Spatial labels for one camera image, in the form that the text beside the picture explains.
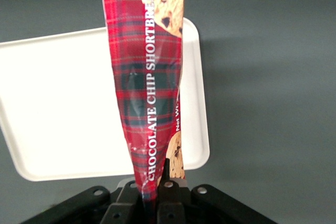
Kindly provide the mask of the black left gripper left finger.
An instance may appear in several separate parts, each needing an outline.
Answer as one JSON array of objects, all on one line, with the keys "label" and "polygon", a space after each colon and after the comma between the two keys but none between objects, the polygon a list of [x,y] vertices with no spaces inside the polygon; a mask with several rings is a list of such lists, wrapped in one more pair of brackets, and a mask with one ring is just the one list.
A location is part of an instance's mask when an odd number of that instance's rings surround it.
[{"label": "black left gripper left finger", "polygon": [[140,193],[136,183],[130,181],[121,188],[116,201],[110,204],[101,223],[143,223],[142,210]]}]

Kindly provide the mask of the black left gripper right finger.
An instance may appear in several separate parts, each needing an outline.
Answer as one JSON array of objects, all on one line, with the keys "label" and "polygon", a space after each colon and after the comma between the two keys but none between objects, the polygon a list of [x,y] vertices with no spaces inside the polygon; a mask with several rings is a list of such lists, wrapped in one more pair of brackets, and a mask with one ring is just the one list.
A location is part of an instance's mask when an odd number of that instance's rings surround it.
[{"label": "black left gripper right finger", "polygon": [[166,158],[158,186],[156,223],[187,223],[182,197],[184,189],[187,189],[187,181],[170,177],[170,160]]}]

